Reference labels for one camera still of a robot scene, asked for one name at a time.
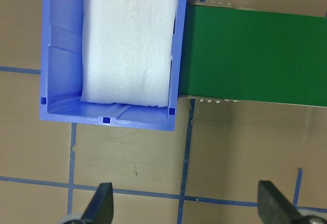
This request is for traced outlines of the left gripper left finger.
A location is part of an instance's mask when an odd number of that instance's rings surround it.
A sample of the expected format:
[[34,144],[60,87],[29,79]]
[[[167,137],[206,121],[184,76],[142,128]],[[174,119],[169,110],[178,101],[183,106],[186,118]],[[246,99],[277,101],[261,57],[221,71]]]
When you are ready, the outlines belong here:
[[112,183],[101,183],[80,220],[82,223],[111,224],[114,216]]

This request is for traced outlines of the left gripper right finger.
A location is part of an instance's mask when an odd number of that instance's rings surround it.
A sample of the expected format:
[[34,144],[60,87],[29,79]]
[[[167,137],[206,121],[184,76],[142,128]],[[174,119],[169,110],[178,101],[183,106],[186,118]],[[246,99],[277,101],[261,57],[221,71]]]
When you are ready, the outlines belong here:
[[258,182],[258,215],[262,223],[298,223],[299,211],[286,199],[271,181]]

